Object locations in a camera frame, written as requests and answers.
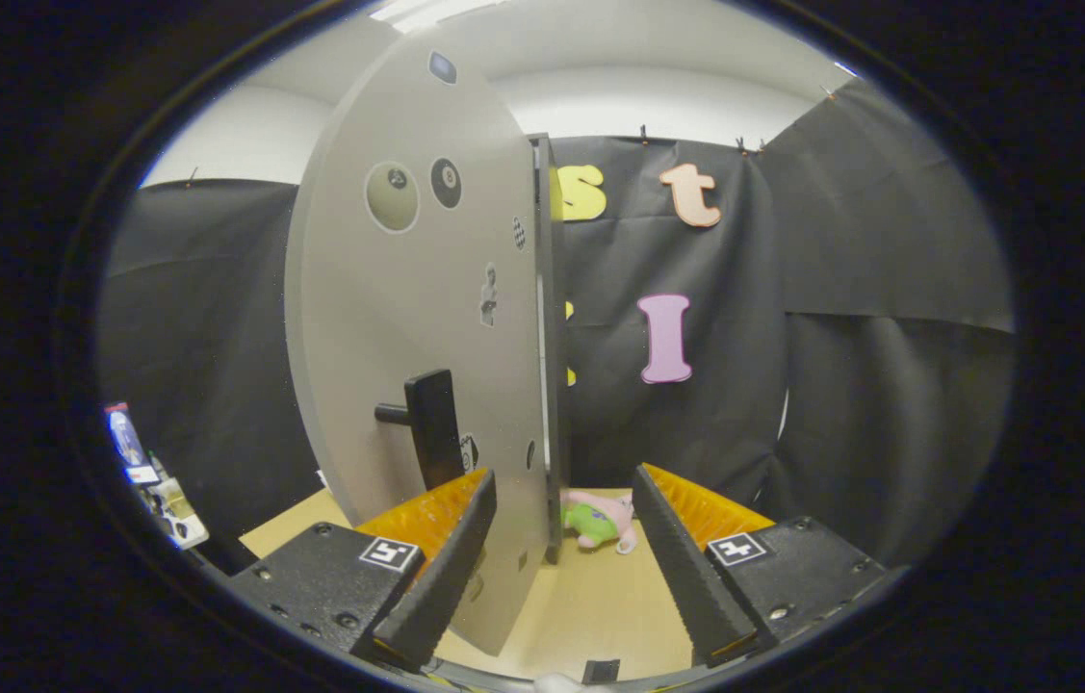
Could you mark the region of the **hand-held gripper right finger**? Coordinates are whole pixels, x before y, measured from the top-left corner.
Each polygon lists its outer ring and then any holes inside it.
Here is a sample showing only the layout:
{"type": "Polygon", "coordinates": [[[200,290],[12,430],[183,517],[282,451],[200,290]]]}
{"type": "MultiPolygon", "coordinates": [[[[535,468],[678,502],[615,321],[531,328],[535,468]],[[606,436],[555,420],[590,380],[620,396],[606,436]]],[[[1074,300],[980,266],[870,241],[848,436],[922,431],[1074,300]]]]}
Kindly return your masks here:
{"type": "Polygon", "coordinates": [[[635,469],[631,497],[702,665],[810,634],[890,575],[820,521],[773,521],[654,465],[635,469]]]}

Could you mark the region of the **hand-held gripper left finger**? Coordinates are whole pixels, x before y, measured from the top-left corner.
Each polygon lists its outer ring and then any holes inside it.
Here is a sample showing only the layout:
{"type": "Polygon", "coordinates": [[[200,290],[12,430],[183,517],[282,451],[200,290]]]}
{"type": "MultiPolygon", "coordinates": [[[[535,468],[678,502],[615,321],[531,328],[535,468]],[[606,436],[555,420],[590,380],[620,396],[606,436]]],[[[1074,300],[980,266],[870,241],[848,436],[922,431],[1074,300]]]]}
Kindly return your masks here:
{"type": "Polygon", "coordinates": [[[480,470],[353,529],[314,523],[239,572],[231,591],[328,653],[419,672],[477,570],[495,486],[480,470]]]}

